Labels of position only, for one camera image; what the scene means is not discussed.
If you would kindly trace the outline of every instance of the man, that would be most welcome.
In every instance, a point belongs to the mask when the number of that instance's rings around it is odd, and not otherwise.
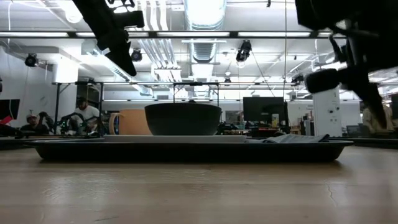
[[[29,114],[26,116],[27,125],[21,127],[21,131],[34,131],[37,134],[48,134],[49,129],[46,125],[39,124],[35,115]]]
[[[100,111],[94,106],[90,106],[87,102],[87,99],[84,97],[79,97],[77,99],[78,108],[76,108],[75,113],[81,114],[85,120],[90,119],[92,117],[99,117]],[[94,130],[96,127],[96,119],[89,121],[88,129],[89,131]]]
[[[383,129],[380,126],[376,117],[372,114],[368,107],[363,111],[363,124],[369,128],[370,133],[374,138],[389,136],[394,132],[394,125],[392,124],[392,110],[386,105],[383,105],[383,109],[387,120],[386,129]]]

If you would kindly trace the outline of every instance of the wooden table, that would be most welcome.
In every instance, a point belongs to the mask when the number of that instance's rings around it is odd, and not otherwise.
[[[331,164],[56,164],[0,151],[8,223],[398,223],[398,151]]]

